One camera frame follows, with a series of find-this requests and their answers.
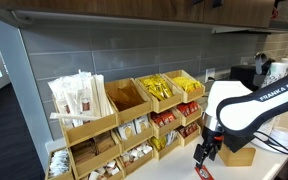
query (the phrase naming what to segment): gray tile backsplash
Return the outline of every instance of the gray tile backsplash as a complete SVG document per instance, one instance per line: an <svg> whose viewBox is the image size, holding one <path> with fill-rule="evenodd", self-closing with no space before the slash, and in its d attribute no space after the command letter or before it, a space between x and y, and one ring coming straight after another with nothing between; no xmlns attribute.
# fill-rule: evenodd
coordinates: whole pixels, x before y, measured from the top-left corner
<svg viewBox="0 0 288 180"><path fill-rule="evenodd" d="M138 66L158 65L158 48L120 51L94 51L96 71L108 71Z"/></svg>
<svg viewBox="0 0 288 180"><path fill-rule="evenodd" d="M37 22L21 33L47 117L55 111L47 82L78 69L103 74L106 82L184 69L204 82L208 68L223 78L257 51L277 60L288 52L288 33L212 34L194 25L136 21ZM49 126L54 139L62 137L58 121L49 120Z"/></svg>
<svg viewBox="0 0 288 180"><path fill-rule="evenodd" d="M29 55L37 80L76 74L78 70L94 72L92 53L61 53Z"/></svg>

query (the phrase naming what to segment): red snack packet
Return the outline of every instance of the red snack packet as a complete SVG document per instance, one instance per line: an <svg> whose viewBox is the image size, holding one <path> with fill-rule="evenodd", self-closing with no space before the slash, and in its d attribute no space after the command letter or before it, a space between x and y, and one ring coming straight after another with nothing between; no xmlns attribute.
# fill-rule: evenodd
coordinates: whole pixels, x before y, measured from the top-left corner
<svg viewBox="0 0 288 180"><path fill-rule="evenodd" d="M195 167L195 171L202 180L214 180L213 176L210 174L210 172L206 169L204 165L201 169Z"/></svg>

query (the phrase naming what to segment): wooden compartment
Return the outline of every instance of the wooden compartment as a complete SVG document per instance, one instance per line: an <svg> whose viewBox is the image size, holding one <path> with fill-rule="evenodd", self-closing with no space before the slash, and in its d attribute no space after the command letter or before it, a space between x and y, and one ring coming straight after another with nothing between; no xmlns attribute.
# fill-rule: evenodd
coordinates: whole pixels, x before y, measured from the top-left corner
<svg viewBox="0 0 288 180"><path fill-rule="evenodd" d="M196 139L200 134L201 134L201 128L200 126L197 125L197 130L194 131L192 134L190 134L187 137L183 137L180 133L178 133L178 137L180 140L180 145L182 147L185 147L186 145L188 145L190 142L192 142L194 139Z"/></svg>
<svg viewBox="0 0 288 180"><path fill-rule="evenodd" d="M122 124L152 111L151 99L134 79L122 79L104 85Z"/></svg>
<svg viewBox="0 0 288 180"><path fill-rule="evenodd" d="M60 149L56 149L56 150L50 152L50 155L49 155L49 158L48 158L48 167L47 167L46 172L45 172L45 180L62 180L62 179L74 180L74 176L73 176L73 171L72 171L72 166L71 165L69 166L69 171L67 171L67 172L65 172L65 173L63 173L61 175L55 176L55 177L49 177L50 164L51 164L51 159L53 157L53 154L56 151L64 150L64 149L66 149L66 148L60 148Z"/></svg>
<svg viewBox="0 0 288 180"><path fill-rule="evenodd" d="M82 162L75 162L72 150L69 148L70 158L73 159L71 164L76 179L85 177L92 171L105 166L109 161L117 158L122 153L122 146L118 140L118 137L113 131L111 131L111 136L115 142L115 146L95 157L85 157Z"/></svg>
<svg viewBox="0 0 288 180"><path fill-rule="evenodd" d="M182 116L181 117L182 126L187 126L187 125L191 124L193 121L196 121L198 118L202 117L202 113L203 113L203 109L200 106L199 106L197 111L195 111L194 113L192 113L186 117L178 109L176 109L176 110Z"/></svg>
<svg viewBox="0 0 288 180"><path fill-rule="evenodd" d="M144 141L148 140L149 138L151 138L153 136L153 128L152 128L152 125L149 123L148 129L141 132L140 134L136 134L135 136L133 136L130 139L125 140L125 141L122 141L122 138L120 137L118 132L116 132L116 135L117 135L117 137L120 140L120 143L122 145L122 152L125 152L125 151L128 151L128 150L134 148L138 144L143 143Z"/></svg>
<svg viewBox="0 0 288 180"><path fill-rule="evenodd" d="M135 170L146 164L148 161L150 161L153 158L153 150L149 153L145 154L143 157L139 158L138 160L134 161L132 164L124 167L126 175L129 175L133 173Z"/></svg>
<svg viewBox="0 0 288 180"><path fill-rule="evenodd" d="M178 111L176 111L175 108L172 108L171 109L172 113L174 114L175 116L175 120L164 125L163 127L159 127L152 119L151 119L151 116L149 115L149 121L150 123L152 124L152 127L153 127L153 135L156 137L156 138L160 138L162 136L165 136L167 133L169 133L170 131L178 128L181 123L182 123L182 116L179 114Z"/></svg>
<svg viewBox="0 0 288 180"><path fill-rule="evenodd" d="M63 123L62 119L59 119L59 121L67 147L74 146L120 125L117 118L117 113L102 117L96 121L91 121L72 129L68 129Z"/></svg>
<svg viewBox="0 0 288 180"><path fill-rule="evenodd" d="M253 147L243 147L236 153L233 153L223 143L218 155L226 166L251 166L255 156L256 149Z"/></svg>
<svg viewBox="0 0 288 180"><path fill-rule="evenodd" d="M160 75L167 83L167 85L170 87L173 96L159 101L155 96L153 96L145 87L144 85L141 83L142 79L147 79L152 77L151 76L144 76L144 77L140 77L140 78L136 78L135 81L136 83L141 87L141 89L148 95L148 97L151 99L152 101L152 110L155 111L156 113L160 113L163 112L167 109L170 109L178 104L180 104L182 102L182 91L180 89L178 89L173 83L171 83L169 80L167 80L164 76Z"/></svg>
<svg viewBox="0 0 288 180"><path fill-rule="evenodd" d="M193 78L191 75L189 75L187 72L183 70L171 71L171 72L164 73L163 75L165 76L166 79L168 79L174 86L176 86L181 91L181 94L183 95L182 101L184 103L188 103L193 100L196 100L202 97L205 93L205 87L203 85L202 85L202 88L196 89L193 92L187 93L173 81L173 78L176 78L179 76L183 76L192 80L196 80L195 78Z"/></svg>
<svg viewBox="0 0 288 180"><path fill-rule="evenodd" d="M157 160L162 159L165 157L168 153L172 152L178 145L179 145L180 139L177 138L174 142L172 142L170 145L166 146L165 148L158 151L155 146L152 144L153 151L154 151L154 157Z"/></svg>
<svg viewBox="0 0 288 180"><path fill-rule="evenodd" d="M125 179L125 177L126 177L124 167L123 167L122 163L120 162L119 158L115 159L115 161L116 161L117 167L120 169L120 172L114 174L113 176L111 176L107 180L122 180L122 179ZM85 176L81 180L84 180L84 179L88 180L88 177L89 177L89 175Z"/></svg>

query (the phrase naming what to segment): tiered wooden display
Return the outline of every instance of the tiered wooden display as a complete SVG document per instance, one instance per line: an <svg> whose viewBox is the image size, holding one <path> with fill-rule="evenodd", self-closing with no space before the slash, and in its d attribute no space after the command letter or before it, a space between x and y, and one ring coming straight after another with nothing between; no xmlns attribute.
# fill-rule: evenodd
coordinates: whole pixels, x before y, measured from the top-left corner
<svg viewBox="0 0 288 180"><path fill-rule="evenodd" d="M177 127L179 127L180 125L188 125L189 123L197 120L197 118L200 117L200 113L202 109L199 109L199 111L197 111L196 113L193 113L192 115L188 117L184 117L176 109L176 106L178 104L182 102L190 102L190 101L196 100L197 98L201 97L205 91L204 87L201 90L196 90L192 93L186 93L183 90L181 90L180 87L178 87L174 82L172 82L171 78L176 77L176 76L182 76L182 75L189 76L189 75L185 73L185 71L178 71L178 72L181 72L181 73L170 72L170 73L166 73L165 75L161 75L166 80L169 87L171 88L171 91L174 95L171 98L168 98L163 101L158 101L157 98L152 96L151 93L149 93L146 90L146 88L143 86L143 84L140 82L140 79L147 78L149 76L137 78L135 80L132 78L122 79L118 81L105 83L105 89L107 91L106 93L114 108L114 114L103 117L96 121L86 123L82 126L79 126L73 129L67 129L66 126L62 123L62 120L61 119L59 120L61 124L61 128L62 128L63 136L66 141L67 149L69 152L69 157L71 160L71 166L72 166L72 171L73 171L72 174L74 174L74 177L76 180L85 179L92 171L104 166L109 161L112 161L114 159L120 159L120 155L123 152L136 147L142 142L150 139L152 136L155 136L157 138L164 136L167 133L169 133L171 130L174 130ZM119 111L116 104L114 104L114 102L112 101L112 99L114 99L114 96L118 95L119 89L122 89L125 86L135 87L139 96L141 96L143 102L132 108ZM155 123L153 123L149 117L150 128L146 129L140 134L133 136L132 138L126 141L122 141L119 135L113 131L113 129L118 127L119 125L129 122L142 115L149 114L152 111L155 111L156 113L160 113L168 109L172 110L176 119L162 128L159 128ZM85 157L85 160L79 161L79 163L76 163L76 161L74 160L74 154L72 153L71 147L107 131L111 131L112 138L115 141L116 145L110 148L109 150L99 154L98 156L95 156L92 158ZM114 175L114 177L111 177L110 180L125 178L126 175L134 172L136 169L138 169L143 164L151 160L153 157L155 157L156 159L163 158L166 154L171 152L174 148L178 147L180 144L183 144L183 141L184 141L184 144L188 144L199 133L200 131L195 132L185 139L179 136L176 141L174 141L172 144L170 144L169 146L167 146L161 151L157 151L153 147L153 151L144 155L140 159L136 160L129 166L122 167L120 169L121 172Z"/></svg>

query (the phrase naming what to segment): wall tile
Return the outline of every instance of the wall tile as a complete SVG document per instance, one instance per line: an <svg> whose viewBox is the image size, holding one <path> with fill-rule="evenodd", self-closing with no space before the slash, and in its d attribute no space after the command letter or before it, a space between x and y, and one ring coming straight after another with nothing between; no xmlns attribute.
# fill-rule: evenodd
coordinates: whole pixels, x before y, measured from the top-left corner
<svg viewBox="0 0 288 180"><path fill-rule="evenodd" d="M125 79L125 78L137 78L137 77L147 76L147 75L156 74L156 73L158 73L158 65L140 67L140 68L132 68L132 69L122 69L122 70L116 70L116 71L98 72L98 74L104 75L105 82L115 81L115 80Z"/></svg>
<svg viewBox="0 0 288 180"><path fill-rule="evenodd" d="M88 28L34 26L21 32L29 54L91 50Z"/></svg>
<svg viewBox="0 0 288 180"><path fill-rule="evenodd" d="M91 52L30 55L29 59L36 79L72 75L79 69L94 72Z"/></svg>
<svg viewBox="0 0 288 180"><path fill-rule="evenodd" d="M160 48L160 63L201 59L200 47Z"/></svg>
<svg viewBox="0 0 288 180"><path fill-rule="evenodd" d="M209 68L222 68L226 66L227 66L227 57L202 59L200 62L199 71L205 71L206 69Z"/></svg>
<svg viewBox="0 0 288 180"><path fill-rule="evenodd" d="M160 33L161 47L200 46L201 41L202 33L199 32L161 31Z"/></svg>
<svg viewBox="0 0 288 180"><path fill-rule="evenodd" d="M52 100L52 90L48 85L48 82L55 80L56 78L37 80L36 85L40 94L42 102Z"/></svg>
<svg viewBox="0 0 288 180"><path fill-rule="evenodd" d="M175 71L175 70L184 70L190 75L194 76L199 71L199 61L161 64L159 67L160 73L165 73L165 72Z"/></svg>
<svg viewBox="0 0 288 180"><path fill-rule="evenodd" d="M92 49L158 47L158 31L134 29L91 29Z"/></svg>
<svg viewBox="0 0 288 180"><path fill-rule="evenodd" d="M53 139L59 139L63 137L60 123L58 121L52 121L49 123L50 130L52 133Z"/></svg>
<svg viewBox="0 0 288 180"><path fill-rule="evenodd" d="M93 52L96 71L158 64L158 48Z"/></svg>

